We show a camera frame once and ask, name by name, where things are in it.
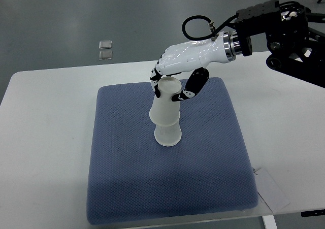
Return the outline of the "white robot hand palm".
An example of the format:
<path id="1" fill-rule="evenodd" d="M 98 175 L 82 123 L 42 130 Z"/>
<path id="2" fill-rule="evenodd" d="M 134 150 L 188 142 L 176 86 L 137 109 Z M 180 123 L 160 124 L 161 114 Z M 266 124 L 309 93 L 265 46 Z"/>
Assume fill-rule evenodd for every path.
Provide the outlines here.
<path id="1" fill-rule="evenodd" d="M 237 32 L 220 32 L 215 40 L 189 41 L 167 48 L 156 64 L 156 72 L 174 75 L 206 68 L 212 62 L 228 63 L 238 55 Z"/>

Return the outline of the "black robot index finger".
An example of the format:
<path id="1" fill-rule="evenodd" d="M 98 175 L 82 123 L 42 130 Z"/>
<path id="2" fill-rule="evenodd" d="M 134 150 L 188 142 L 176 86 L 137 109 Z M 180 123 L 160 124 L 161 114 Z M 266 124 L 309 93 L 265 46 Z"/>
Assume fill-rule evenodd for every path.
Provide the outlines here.
<path id="1" fill-rule="evenodd" d="M 152 86 L 154 94 L 157 98 L 160 98 L 160 96 L 161 96 L 161 92 L 158 88 L 158 83 L 161 78 L 162 78 L 162 75 L 156 75 L 156 76 L 151 77 L 151 86 Z"/>

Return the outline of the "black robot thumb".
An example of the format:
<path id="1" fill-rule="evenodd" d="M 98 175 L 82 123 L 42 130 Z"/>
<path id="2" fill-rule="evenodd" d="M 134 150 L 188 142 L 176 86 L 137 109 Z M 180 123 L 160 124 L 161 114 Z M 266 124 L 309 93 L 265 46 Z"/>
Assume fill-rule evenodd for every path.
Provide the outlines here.
<path id="1" fill-rule="evenodd" d="M 188 78 L 185 88 L 178 94 L 172 96 L 173 102 L 184 101 L 195 97 L 204 87 L 209 79 L 209 71 L 205 68 L 198 68 Z"/>

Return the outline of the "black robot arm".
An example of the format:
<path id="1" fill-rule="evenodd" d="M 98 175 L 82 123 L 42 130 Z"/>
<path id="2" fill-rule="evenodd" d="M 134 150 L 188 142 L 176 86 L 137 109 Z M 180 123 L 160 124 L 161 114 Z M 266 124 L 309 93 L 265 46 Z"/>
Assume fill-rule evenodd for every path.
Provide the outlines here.
<path id="1" fill-rule="evenodd" d="M 238 55 L 252 54 L 251 37 L 264 34 L 270 56 L 269 68 L 305 82 L 324 87 L 324 33 L 309 23 L 324 23 L 324 14 L 312 13 L 299 2 L 270 0 L 238 10 L 220 26 L 200 16 L 210 28 L 203 37 L 188 36 L 185 43 L 167 48 L 151 72 L 151 86 L 161 96 L 163 76 L 190 72 L 185 88 L 172 95 L 173 102 L 196 96 L 209 79 L 207 66 L 228 63 Z"/>

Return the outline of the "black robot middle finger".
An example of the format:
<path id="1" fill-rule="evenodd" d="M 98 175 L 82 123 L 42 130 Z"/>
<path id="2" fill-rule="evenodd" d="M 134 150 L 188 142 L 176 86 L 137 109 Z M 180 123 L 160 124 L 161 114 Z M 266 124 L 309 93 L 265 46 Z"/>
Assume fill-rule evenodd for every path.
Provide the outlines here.
<path id="1" fill-rule="evenodd" d="M 157 71 L 156 67 L 151 70 L 150 81 L 152 83 L 157 83 L 159 81 L 159 72 Z"/>

